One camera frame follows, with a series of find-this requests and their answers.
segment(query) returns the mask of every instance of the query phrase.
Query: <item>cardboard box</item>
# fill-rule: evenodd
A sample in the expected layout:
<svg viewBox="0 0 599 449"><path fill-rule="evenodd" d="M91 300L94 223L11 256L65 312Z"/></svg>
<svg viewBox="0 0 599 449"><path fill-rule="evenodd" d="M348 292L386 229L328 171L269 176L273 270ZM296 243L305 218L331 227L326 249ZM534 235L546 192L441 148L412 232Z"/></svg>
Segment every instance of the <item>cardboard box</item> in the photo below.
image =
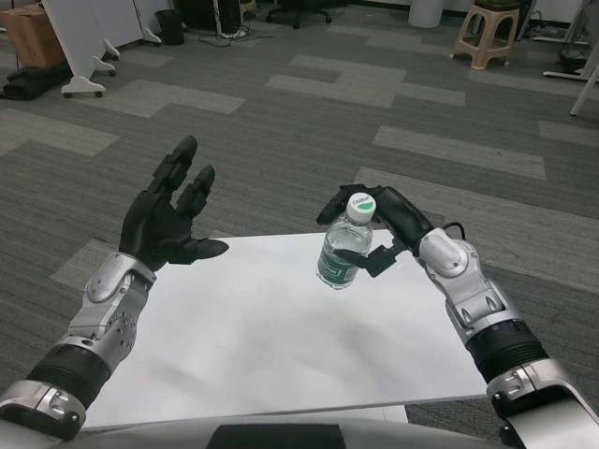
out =
<svg viewBox="0 0 599 449"><path fill-rule="evenodd" d="M65 60L50 19L40 4L2 11L0 21L23 64L51 68Z"/></svg>

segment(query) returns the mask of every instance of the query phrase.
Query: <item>gray carpet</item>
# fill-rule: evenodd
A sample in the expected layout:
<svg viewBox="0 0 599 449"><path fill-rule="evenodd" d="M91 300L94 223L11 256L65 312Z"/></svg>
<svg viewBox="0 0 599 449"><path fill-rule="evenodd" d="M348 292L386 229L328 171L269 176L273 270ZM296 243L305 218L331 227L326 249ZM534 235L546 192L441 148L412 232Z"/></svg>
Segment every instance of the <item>gray carpet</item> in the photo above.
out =
<svg viewBox="0 0 599 449"><path fill-rule="evenodd" d="M252 23L271 38L216 49L137 47L101 74L104 98L0 104L0 388L65 331L165 152L197 136L217 180L198 235L320 230L343 183L401 189L436 223L460 220L488 273L548 352L599 402L599 92L548 80L557 47L510 65L449 59L460 19L422 31L366 7ZM0 41L0 75L14 66ZM496 438L484 400L413 405L411 422Z"/></svg>

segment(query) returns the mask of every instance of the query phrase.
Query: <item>water bottle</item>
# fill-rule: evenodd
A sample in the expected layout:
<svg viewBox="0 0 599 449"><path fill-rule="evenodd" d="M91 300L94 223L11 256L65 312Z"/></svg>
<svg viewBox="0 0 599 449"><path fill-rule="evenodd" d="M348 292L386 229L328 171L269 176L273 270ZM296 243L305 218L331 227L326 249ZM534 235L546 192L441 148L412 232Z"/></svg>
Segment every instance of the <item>water bottle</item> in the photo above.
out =
<svg viewBox="0 0 599 449"><path fill-rule="evenodd" d="M371 219L376 210L374 198L366 194L354 194L347 202L345 214L329 228L318 259L316 276L329 287L341 290L356 278L358 267L350 264L335 250L350 250L368 254L373 243Z"/></svg>

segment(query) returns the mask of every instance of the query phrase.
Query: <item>beige stool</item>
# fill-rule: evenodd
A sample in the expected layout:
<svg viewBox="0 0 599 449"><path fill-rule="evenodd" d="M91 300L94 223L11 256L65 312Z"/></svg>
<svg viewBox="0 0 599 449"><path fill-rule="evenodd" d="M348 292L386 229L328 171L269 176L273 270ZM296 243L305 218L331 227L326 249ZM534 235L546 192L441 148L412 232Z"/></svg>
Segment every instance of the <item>beige stool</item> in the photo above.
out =
<svg viewBox="0 0 599 449"><path fill-rule="evenodd" d="M243 15L246 12L253 12L254 15L258 12L258 5L256 4L256 0L250 0L248 3L243 3L240 1L240 10L241 10L241 23L243 23Z"/></svg>
<svg viewBox="0 0 599 449"><path fill-rule="evenodd" d="M457 53L468 53L472 56L472 68L476 70L485 70L493 58L505 58L504 64L508 65L518 28L519 8L519 2L514 0L476 0L461 26L451 58ZM468 29L476 15L483 17L485 28L481 34L471 35ZM512 20L509 38L496 38L497 27L508 18Z"/></svg>

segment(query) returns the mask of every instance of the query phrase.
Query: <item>white tabletop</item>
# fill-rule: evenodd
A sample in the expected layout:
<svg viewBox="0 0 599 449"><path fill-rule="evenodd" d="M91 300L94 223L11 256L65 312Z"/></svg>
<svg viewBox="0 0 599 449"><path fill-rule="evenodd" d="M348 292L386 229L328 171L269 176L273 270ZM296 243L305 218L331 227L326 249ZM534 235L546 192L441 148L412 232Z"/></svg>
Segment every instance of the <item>white tabletop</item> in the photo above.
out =
<svg viewBox="0 0 599 449"><path fill-rule="evenodd" d="M136 346L85 426L484 396L409 253L338 292L314 275L323 238L224 239L218 258L161 269ZM373 248L389 241L376 231Z"/></svg>

